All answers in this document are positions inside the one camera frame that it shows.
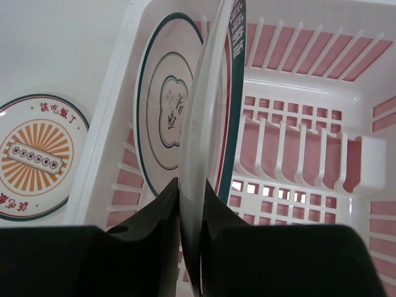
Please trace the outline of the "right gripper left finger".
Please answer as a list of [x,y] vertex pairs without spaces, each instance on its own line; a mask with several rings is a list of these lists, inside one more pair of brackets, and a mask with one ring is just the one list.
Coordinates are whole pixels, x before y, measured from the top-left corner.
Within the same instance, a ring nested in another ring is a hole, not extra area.
[[136,214],[96,226],[3,228],[2,296],[174,296],[179,189],[172,179]]

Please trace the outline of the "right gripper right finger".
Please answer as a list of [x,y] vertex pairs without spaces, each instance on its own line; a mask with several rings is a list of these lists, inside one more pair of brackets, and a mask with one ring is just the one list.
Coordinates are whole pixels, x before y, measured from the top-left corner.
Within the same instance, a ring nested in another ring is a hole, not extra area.
[[253,226],[205,187],[204,296],[384,296],[363,240],[345,225]]

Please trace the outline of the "plate with green red rim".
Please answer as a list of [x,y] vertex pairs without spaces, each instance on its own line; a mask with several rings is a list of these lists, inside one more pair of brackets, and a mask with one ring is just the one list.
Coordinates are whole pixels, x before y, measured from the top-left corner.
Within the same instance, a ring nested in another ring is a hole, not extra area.
[[194,296],[202,296],[200,238],[205,187],[226,202],[238,140],[246,59],[246,2],[221,1],[188,99],[179,155],[184,262]]

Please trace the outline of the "pink white dish rack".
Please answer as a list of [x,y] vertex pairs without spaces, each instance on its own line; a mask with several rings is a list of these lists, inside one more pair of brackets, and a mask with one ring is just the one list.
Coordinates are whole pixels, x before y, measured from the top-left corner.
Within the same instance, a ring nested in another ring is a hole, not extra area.
[[[218,1],[132,1],[95,108],[65,225],[111,228],[162,183],[147,103],[189,82]],[[338,223],[395,295],[395,2],[240,1],[243,94],[218,109],[212,186],[252,225]]]

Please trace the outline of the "orange sunburst plate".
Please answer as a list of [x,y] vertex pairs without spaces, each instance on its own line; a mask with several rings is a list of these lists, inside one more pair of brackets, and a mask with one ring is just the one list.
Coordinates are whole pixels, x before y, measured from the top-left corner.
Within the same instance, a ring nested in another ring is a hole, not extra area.
[[1,106],[1,220],[37,220],[67,204],[88,130],[85,115],[56,95]]

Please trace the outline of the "plate with cloud outline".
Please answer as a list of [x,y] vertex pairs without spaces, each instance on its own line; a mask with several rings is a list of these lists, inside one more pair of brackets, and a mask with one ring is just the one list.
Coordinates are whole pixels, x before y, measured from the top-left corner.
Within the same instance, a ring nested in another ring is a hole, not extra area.
[[178,175],[183,119],[203,42],[194,21],[173,12],[156,26],[142,55],[135,141],[145,182],[155,196]]

